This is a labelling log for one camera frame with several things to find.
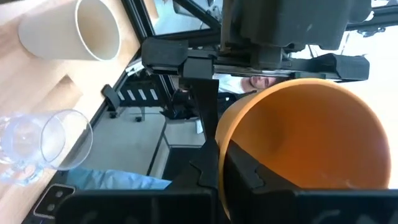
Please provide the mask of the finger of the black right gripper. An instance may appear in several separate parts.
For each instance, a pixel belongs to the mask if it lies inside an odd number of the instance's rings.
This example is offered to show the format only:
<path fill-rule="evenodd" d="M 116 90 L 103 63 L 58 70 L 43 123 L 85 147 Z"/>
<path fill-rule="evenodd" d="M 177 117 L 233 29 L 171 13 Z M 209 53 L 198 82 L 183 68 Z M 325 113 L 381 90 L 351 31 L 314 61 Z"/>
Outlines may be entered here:
<path fill-rule="evenodd" d="M 295 78 L 321 78 L 336 82 L 358 82 L 369 78 L 369 61 L 363 56 L 325 54 L 311 59 L 293 58 Z"/>
<path fill-rule="evenodd" d="M 153 75 L 179 77 L 190 87 L 205 137 L 214 138 L 218 124 L 218 80 L 212 79 L 216 54 L 188 48 L 186 40 L 147 38 L 141 45 L 142 64 Z"/>

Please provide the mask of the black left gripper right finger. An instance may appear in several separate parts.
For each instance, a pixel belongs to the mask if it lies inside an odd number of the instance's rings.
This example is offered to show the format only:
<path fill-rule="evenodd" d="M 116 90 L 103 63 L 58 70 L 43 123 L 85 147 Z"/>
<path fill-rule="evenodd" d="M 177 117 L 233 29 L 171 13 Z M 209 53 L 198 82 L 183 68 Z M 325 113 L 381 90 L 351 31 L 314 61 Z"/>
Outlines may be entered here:
<path fill-rule="evenodd" d="M 262 165 L 230 141 L 223 168 L 232 224 L 338 224 L 340 210 L 316 211 L 301 188 Z"/>

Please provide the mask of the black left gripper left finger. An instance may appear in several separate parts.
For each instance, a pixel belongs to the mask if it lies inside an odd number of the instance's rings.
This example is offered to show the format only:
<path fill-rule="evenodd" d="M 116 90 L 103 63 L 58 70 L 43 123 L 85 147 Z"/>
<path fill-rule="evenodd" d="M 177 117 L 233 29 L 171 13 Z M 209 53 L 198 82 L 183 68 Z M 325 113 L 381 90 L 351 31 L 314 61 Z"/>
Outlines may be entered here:
<path fill-rule="evenodd" d="M 173 224 L 218 224 L 219 147 L 208 139 L 188 166 L 172 181 L 170 190 L 179 193 Z"/>

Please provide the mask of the orange cup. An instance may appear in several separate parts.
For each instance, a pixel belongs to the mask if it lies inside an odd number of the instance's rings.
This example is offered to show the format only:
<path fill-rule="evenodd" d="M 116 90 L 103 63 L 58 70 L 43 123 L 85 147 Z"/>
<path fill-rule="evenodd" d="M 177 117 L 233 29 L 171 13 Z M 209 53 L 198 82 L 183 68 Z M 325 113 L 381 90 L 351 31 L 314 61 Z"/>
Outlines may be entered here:
<path fill-rule="evenodd" d="M 303 78 L 241 98 L 223 113 L 215 139 L 220 197 L 229 219 L 223 168 L 234 141 L 300 187 L 306 205 L 340 210 L 338 224 L 398 224 L 385 131 L 363 100 L 336 83 Z"/>

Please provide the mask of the beige cup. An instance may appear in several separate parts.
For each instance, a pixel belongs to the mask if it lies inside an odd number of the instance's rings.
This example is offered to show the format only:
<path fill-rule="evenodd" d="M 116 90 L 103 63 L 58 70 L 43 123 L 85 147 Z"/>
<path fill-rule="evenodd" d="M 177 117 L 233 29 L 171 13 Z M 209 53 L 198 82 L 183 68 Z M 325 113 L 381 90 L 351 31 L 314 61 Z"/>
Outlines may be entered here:
<path fill-rule="evenodd" d="M 118 23 L 101 0 L 71 0 L 28 16 L 18 36 L 27 51 L 45 59 L 107 61 L 121 48 Z"/>

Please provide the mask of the clear glass mug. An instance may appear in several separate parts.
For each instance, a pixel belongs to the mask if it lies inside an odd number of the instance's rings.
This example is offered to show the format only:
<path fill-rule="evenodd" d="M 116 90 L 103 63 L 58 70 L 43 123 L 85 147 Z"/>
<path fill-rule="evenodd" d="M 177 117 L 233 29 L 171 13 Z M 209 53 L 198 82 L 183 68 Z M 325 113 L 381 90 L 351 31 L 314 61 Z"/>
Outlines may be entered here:
<path fill-rule="evenodd" d="M 88 157 L 93 128 L 76 110 L 0 117 L 0 182 L 29 185 L 45 169 L 70 170 Z"/>

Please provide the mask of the person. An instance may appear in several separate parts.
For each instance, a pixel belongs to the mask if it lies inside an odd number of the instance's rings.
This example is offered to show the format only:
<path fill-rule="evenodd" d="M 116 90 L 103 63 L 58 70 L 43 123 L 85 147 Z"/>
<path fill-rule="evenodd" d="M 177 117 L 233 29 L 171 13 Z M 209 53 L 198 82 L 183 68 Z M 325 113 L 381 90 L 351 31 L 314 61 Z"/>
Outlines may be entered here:
<path fill-rule="evenodd" d="M 215 74 L 213 79 L 219 81 L 219 93 L 245 94 L 252 91 L 262 91 L 279 82 L 284 81 L 282 77 L 237 77 L 230 74 Z"/>

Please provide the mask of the light blue sheet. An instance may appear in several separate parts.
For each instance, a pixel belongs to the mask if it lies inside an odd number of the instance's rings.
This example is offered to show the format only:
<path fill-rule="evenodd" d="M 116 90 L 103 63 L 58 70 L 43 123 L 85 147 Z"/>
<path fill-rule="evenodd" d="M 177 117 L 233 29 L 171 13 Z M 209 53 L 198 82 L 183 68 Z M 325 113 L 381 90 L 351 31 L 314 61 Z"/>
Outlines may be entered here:
<path fill-rule="evenodd" d="M 171 181 L 121 170 L 76 168 L 68 171 L 65 183 L 80 190 L 163 190 Z"/>

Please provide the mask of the black bracket with white slots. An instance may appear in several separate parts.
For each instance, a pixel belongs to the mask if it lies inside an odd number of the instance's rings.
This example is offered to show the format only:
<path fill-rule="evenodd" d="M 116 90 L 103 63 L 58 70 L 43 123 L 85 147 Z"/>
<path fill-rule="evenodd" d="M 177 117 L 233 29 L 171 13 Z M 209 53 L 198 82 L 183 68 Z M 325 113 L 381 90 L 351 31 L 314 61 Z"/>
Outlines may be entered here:
<path fill-rule="evenodd" d="M 144 121 L 147 107 L 160 107 L 160 97 L 150 82 L 125 83 L 119 91 L 105 85 L 101 91 L 108 105 L 109 117 L 119 117 L 126 108 L 138 107 L 141 111 L 136 122 Z"/>

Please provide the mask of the black rig frame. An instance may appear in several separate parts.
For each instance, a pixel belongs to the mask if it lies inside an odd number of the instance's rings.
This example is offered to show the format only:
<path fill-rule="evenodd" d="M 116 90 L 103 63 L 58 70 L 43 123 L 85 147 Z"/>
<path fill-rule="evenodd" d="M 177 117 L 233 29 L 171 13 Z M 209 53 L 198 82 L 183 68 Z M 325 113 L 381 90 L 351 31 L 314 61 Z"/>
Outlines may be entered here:
<path fill-rule="evenodd" d="M 182 3 L 183 8 L 193 14 L 200 21 L 209 25 L 207 29 L 188 30 L 183 32 L 174 32 L 169 34 L 157 35 L 150 21 L 149 11 L 147 10 L 144 0 L 121 0 L 127 16 L 132 24 L 134 31 L 138 36 L 138 41 L 142 44 L 146 38 L 155 37 L 164 40 L 186 40 L 188 46 L 198 50 L 200 47 L 216 48 L 220 44 L 221 23 L 212 16 L 209 11 L 204 10 L 194 0 L 173 0 L 174 3 Z M 170 75 L 155 75 L 150 77 L 145 70 L 137 69 L 132 75 L 129 74 L 130 69 L 122 73 L 119 80 L 112 87 L 119 91 L 125 83 L 150 82 L 154 85 L 155 90 L 160 97 L 161 115 L 165 116 L 165 121 L 187 121 L 196 118 L 196 112 L 193 106 L 189 106 L 182 101 L 173 99 L 175 92 L 172 77 Z M 90 124 L 95 128 L 105 114 L 109 115 L 108 105 L 104 100 L 91 119 Z"/>

